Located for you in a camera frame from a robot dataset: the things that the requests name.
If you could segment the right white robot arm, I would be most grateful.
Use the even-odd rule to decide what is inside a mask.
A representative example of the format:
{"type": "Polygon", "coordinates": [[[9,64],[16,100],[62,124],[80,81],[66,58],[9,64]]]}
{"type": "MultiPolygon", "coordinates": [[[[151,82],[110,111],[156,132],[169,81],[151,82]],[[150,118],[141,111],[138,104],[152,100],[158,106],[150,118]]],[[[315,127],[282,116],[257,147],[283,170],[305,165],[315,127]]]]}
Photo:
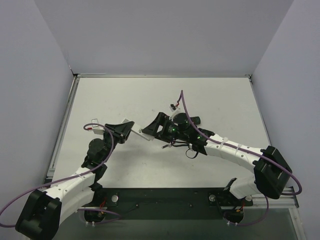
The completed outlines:
{"type": "Polygon", "coordinates": [[[255,194],[279,199],[292,173],[277,148],[268,146],[260,149],[230,141],[192,125],[184,112],[175,116],[160,112],[141,132],[170,144],[185,142],[197,154],[219,157],[250,171],[251,176],[232,180],[227,187],[237,199],[255,194]]]}

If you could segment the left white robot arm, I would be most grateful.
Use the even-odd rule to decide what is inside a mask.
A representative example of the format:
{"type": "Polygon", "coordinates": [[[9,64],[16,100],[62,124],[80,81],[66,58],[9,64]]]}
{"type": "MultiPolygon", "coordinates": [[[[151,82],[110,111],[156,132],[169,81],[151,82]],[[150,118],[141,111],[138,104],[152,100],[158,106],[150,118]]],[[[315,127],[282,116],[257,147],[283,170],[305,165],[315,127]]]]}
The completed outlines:
{"type": "Polygon", "coordinates": [[[69,177],[27,191],[29,195],[15,230],[31,240],[51,240],[60,224],[86,204],[96,206],[103,194],[98,181],[107,170],[106,162],[118,144],[124,144],[130,133],[145,138],[143,128],[134,121],[120,124],[87,123],[84,130],[102,138],[93,139],[88,145],[84,162],[69,177]]]}

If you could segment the black tv remote control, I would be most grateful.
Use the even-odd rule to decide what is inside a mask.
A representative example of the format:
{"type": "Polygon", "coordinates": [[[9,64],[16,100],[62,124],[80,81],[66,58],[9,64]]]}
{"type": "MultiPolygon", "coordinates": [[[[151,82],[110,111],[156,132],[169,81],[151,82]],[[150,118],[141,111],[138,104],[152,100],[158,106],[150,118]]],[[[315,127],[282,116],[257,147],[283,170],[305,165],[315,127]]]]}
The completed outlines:
{"type": "Polygon", "coordinates": [[[190,119],[195,126],[198,126],[201,124],[201,118],[199,116],[194,116],[194,117],[191,117],[190,119]]]}

